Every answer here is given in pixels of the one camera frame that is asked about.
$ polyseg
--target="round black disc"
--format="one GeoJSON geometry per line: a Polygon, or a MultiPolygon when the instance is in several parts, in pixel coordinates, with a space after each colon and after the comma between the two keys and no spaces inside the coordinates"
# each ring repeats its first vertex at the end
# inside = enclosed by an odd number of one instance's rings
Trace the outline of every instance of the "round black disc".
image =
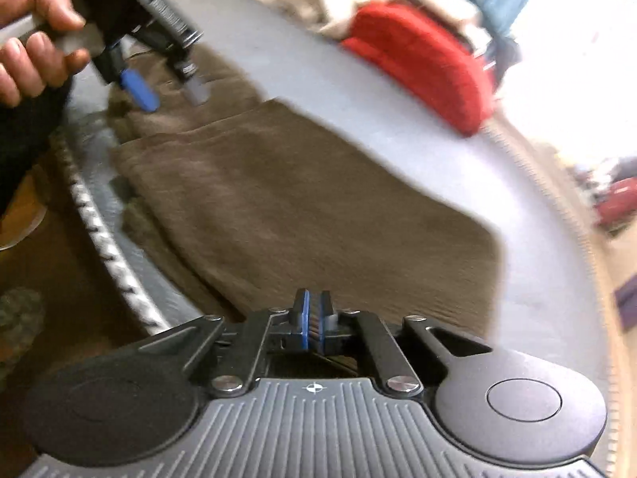
{"type": "Polygon", "coordinates": [[[173,443],[192,424],[196,390],[144,356],[62,371],[34,388],[23,413],[33,445],[81,466],[115,466],[173,443]]]}

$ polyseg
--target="braided rope trim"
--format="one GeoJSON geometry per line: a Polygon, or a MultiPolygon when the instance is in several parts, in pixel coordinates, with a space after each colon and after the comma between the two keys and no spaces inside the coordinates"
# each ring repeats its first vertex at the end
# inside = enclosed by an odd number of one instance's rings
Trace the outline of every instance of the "braided rope trim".
{"type": "MultiPolygon", "coordinates": [[[[505,129],[515,129],[510,124],[496,124],[491,119],[484,125],[482,131],[496,145],[504,149],[514,160],[514,163],[531,177],[542,194],[549,199],[566,225],[575,233],[576,240],[584,251],[590,276],[596,283],[598,303],[603,318],[604,326],[608,332],[609,354],[611,365],[608,370],[608,454],[606,457],[606,474],[609,478],[626,478],[629,470],[630,443],[631,443],[631,390],[629,386],[622,384],[622,375],[629,369],[627,349],[615,339],[621,336],[619,318],[617,317],[614,301],[609,295],[611,289],[609,277],[603,265],[600,265],[601,255],[593,245],[590,234],[582,226],[581,221],[565,205],[559,193],[553,188],[550,180],[543,175],[543,171],[536,166],[533,159],[524,152],[523,148],[515,145],[505,129]]],[[[87,230],[98,250],[98,254],[115,281],[118,289],[127,304],[131,307],[142,325],[149,334],[153,335],[167,330],[171,325],[166,321],[157,305],[144,291],[135,274],[124,260],[122,253],[114,242],[113,237],[106,228],[100,214],[95,208],[90,192],[88,191],[80,172],[75,165],[71,151],[66,141],[57,135],[52,140],[53,148],[61,161],[64,174],[71,188],[71,195],[80,211],[87,230]]]]}
{"type": "Polygon", "coordinates": [[[57,133],[52,136],[51,145],[88,235],[128,307],[150,335],[170,329],[174,325],[171,325],[164,318],[157,305],[139,283],[135,272],[128,265],[113,239],[113,234],[104,224],[104,220],[73,160],[66,140],[60,133],[57,133]]]}

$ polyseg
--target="wooden surface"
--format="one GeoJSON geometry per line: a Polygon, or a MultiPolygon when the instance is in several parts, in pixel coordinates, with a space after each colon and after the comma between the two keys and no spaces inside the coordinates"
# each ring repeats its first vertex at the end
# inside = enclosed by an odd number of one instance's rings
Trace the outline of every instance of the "wooden surface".
{"type": "MultiPolygon", "coordinates": [[[[46,310],[43,332],[0,394],[0,478],[15,478],[33,461],[19,415],[24,394],[38,377],[142,337],[100,263],[55,164],[47,159],[45,166],[52,201],[44,222],[16,247],[0,252],[0,294],[29,287],[41,293],[46,310]]],[[[21,199],[29,201],[27,195],[21,199]]]]}

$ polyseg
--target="screw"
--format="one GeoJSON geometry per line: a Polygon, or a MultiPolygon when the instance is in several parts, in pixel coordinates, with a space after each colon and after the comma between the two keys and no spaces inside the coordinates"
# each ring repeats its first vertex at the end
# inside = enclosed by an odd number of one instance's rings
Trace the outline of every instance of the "screw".
{"type": "Polygon", "coordinates": [[[219,375],[212,380],[212,386],[220,392],[236,392],[243,387],[243,381],[236,375],[219,375]]]}
{"type": "Polygon", "coordinates": [[[387,380],[387,386],[395,392],[410,393],[420,388],[420,383],[410,375],[395,375],[387,380]]]}

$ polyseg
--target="blue gripper tip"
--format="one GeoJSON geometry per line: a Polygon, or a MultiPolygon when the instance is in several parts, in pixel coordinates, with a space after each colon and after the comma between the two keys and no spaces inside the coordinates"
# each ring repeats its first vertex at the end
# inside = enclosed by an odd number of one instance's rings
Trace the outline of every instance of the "blue gripper tip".
{"type": "Polygon", "coordinates": [[[126,68],[120,74],[120,86],[126,91],[142,111],[152,113],[159,108],[159,97],[146,84],[139,72],[126,68]]]}

